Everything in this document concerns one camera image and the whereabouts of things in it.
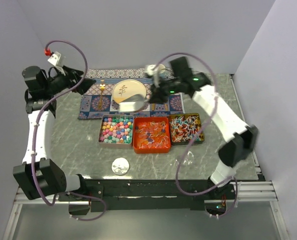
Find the orange tin of lollipops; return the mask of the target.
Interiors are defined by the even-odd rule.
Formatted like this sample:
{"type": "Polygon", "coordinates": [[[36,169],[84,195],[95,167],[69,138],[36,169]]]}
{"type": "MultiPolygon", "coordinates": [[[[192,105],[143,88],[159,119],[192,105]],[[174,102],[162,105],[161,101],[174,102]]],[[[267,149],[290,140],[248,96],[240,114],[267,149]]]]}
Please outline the orange tin of lollipops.
{"type": "Polygon", "coordinates": [[[136,117],[133,125],[133,150],[136,154],[166,154],[170,151],[167,117],[136,117]]]}

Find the gold tin of lollipops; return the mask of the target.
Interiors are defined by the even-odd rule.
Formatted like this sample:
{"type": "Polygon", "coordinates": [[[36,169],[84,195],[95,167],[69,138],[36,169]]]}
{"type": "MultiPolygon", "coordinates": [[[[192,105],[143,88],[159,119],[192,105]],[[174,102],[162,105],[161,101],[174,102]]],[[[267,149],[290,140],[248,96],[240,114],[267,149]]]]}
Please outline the gold tin of lollipops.
{"type": "Polygon", "coordinates": [[[198,113],[171,114],[168,116],[172,146],[186,146],[202,127],[198,113]]]}

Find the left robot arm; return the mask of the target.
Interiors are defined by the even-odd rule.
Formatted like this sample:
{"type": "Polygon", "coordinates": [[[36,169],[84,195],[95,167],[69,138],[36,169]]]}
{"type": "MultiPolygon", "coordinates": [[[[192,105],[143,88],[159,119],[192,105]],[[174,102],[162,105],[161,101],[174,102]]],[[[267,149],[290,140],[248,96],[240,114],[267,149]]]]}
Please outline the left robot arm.
{"type": "Polygon", "coordinates": [[[49,103],[55,95],[79,84],[74,92],[83,95],[94,80],[82,78],[84,72],[63,66],[51,76],[38,66],[29,66],[22,71],[27,86],[24,93],[25,110],[29,120],[29,134],[21,165],[13,168],[13,176],[29,200],[64,192],[77,201],[88,195],[86,181],[81,174],[66,175],[51,157],[53,125],[56,119],[57,102],[49,103]]]}

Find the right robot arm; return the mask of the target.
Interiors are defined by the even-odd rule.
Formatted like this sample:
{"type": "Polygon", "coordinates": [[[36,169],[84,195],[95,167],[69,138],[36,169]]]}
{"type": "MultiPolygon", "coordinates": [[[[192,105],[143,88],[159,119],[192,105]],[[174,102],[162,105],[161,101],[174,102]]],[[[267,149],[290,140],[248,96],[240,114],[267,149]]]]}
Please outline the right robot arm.
{"type": "Polygon", "coordinates": [[[217,126],[225,141],[218,150],[219,162],[210,176],[208,195],[219,199],[225,193],[225,187],[236,174],[237,164],[245,160],[254,150],[259,130],[244,122],[218,94],[215,78],[189,67],[186,57],[182,56],[170,62],[173,78],[164,80],[160,74],[164,67],[147,65],[144,72],[153,78],[149,103],[162,104],[172,94],[183,93],[198,104],[217,126]]]}

